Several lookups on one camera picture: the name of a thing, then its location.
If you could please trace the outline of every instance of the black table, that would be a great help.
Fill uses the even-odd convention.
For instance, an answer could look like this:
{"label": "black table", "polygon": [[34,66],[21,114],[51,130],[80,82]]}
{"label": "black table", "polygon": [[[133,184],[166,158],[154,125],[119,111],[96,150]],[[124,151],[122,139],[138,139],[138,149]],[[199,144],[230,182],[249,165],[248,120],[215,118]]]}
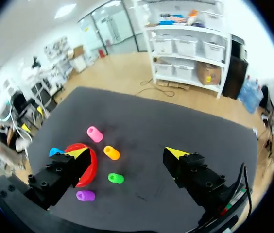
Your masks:
{"label": "black table", "polygon": [[[90,126],[103,132],[100,143],[86,134]],[[55,108],[29,146],[32,170],[49,161],[49,150],[82,142],[97,153],[98,173],[86,188],[70,188],[50,211],[66,220],[97,229],[153,230],[183,233],[198,225],[204,209],[179,189],[163,165],[165,146],[198,152],[212,170],[235,182],[246,163],[249,185],[257,165],[255,133],[234,122],[189,108],[109,91],[78,87]],[[110,160],[103,148],[121,152]],[[123,174],[121,185],[108,181]],[[80,202],[79,190],[93,190],[96,200]]]}

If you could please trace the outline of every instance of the black cable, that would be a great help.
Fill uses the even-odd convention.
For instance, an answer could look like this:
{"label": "black cable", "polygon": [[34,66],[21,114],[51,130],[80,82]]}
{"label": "black cable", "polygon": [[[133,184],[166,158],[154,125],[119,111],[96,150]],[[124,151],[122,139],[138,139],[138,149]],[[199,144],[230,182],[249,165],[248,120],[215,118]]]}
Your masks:
{"label": "black cable", "polygon": [[244,167],[245,167],[245,163],[242,163],[242,165],[240,166],[240,172],[239,172],[238,179],[235,182],[233,189],[231,190],[229,196],[226,198],[226,200],[225,200],[224,204],[221,206],[221,208],[219,208],[218,211],[213,215],[213,217],[211,217],[206,223],[204,223],[203,225],[195,228],[190,233],[195,233],[198,230],[200,230],[200,229],[206,227],[207,225],[209,225],[212,221],[216,220],[216,218],[219,216],[219,214],[226,208],[226,206],[230,203],[231,199],[235,196],[236,192],[238,191],[238,188],[240,186],[240,182],[241,182],[242,177],[243,177]]}
{"label": "black cable", "polygon": [[[140,83],[140,85],[141,85],[141,86],[145,86],[145,85],[149,84],[152,80],[153,80],[153,79],[150,79],[150,80],[148,80],[148,81],[142,81],[142,82]],[[163,94],[166,95],[166,96],[168,96],[168,97],[173,97],[173,96],[175,95],[175,92],[174,92],[174,91],[164,91],[164,90],[162,90],[162,89],[159,89],[159,88],[153,86],[153,87],[145,88],[145,89],[139,91],[137,94],[135,94],[135,96],[139,95],[141,92],[144,92],[144,91],[146,91],[146,90],[157,90],[157,91],[163,92]]]}
{"label": "black cable", "polygon": [[249,211],[248,211],[248,215],[247,215],[247,219],[248,219],[249,215],[252,212],[253,204],[252,204],[252,198],[250,197],[250,190],[249,190],[249,185],[248,185],[246,166],[244,166],[244,179],[245,179],[245,185],[246,185],[246,193],[247,193],[248,202],[249,202]]}

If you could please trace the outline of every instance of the ceiling light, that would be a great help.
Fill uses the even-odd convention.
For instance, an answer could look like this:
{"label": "ceiling light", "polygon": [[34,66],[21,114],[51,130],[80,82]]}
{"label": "ceiling light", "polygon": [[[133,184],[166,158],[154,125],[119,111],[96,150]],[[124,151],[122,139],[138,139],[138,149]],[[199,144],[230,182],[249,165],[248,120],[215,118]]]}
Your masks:
{"label": "ceiling light", "polygon": [[103,5],[103,7],[119,6],[120,3],[121,1],[112,1],[112,2],[106,3],[105,5]]}
{"label": "ceiling light", "polygon": [[76,6],[77,4],[71,4],[71,5],[67,5],[67,6],[63,6],[62,8],[60,8],[56,15],[55,18],[60,18],[63,16],[68,15]]}

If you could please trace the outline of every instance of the red bowl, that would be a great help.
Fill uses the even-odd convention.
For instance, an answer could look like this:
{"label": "red bowl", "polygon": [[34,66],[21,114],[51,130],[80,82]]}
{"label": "red bowl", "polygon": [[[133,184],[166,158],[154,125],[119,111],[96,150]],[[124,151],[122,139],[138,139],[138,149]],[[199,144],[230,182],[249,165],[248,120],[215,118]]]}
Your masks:
{"label": "red bowl", "polygon": [[92,160],[92,163],[86,169],[86,171],[83,173],[83,175],[81,176],[80,181],[76,185],[77,188],[83,188],[83,187],[89,185],[95,178],[96,173],[97,173],[97,168],[98,168],[98,161],[97,161],[96,153],[91,147],[89,147],[88,145],[85,145],[83,143],[75,143],[75,144],[68,146],[65,149],[65,153],[68,153],[68,152],[71,152],[74,150],[82,149],[84,147],[87,147],[90,149],[90,158]]}

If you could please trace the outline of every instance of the chair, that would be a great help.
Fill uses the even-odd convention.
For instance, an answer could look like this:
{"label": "chair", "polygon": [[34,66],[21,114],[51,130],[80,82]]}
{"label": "chair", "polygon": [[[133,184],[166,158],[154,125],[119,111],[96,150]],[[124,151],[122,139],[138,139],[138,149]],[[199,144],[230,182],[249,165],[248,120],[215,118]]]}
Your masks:
{"label": "chair", "polygon": [[20,91],[17,91],[12,97],[11,97],[11,105],[13,109],[18,113],[16,121],[19,124],[23,124],[22,121],[23,118],[25,118],[32,126],[34,126],[37,130],[39,129],[33,122],[30,121],[26,117],[26,113],[30,108],[34,108],[35,110],[39,106],[34,99],[29,99],[28,101],[24,97],[23,93]]}

